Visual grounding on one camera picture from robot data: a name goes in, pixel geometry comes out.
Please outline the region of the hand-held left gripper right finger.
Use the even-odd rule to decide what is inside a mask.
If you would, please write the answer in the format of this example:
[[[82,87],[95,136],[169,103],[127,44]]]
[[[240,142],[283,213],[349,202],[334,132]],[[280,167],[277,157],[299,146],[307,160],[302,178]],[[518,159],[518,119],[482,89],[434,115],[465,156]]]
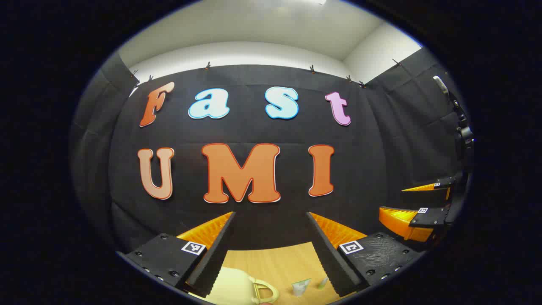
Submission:
[[[324,226],[317,222],[319,216],[307,212],[306,218],[314,250],[340,297],[379,286],[426,254],[383,232],[361,238],[347,237],[346,241],[333,245],[324,232]]]

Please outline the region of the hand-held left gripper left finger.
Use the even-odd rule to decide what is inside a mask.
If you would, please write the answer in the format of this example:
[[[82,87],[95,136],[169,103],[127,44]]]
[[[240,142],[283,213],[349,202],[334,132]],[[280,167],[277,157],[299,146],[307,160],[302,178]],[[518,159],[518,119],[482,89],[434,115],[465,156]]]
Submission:
[[[211,293],[228,252],[235,215],[235,212],[225,214],[225,223],[209,247],[203,242],[161,233],[133,251],[116,254],[166,289],[204,298]]]

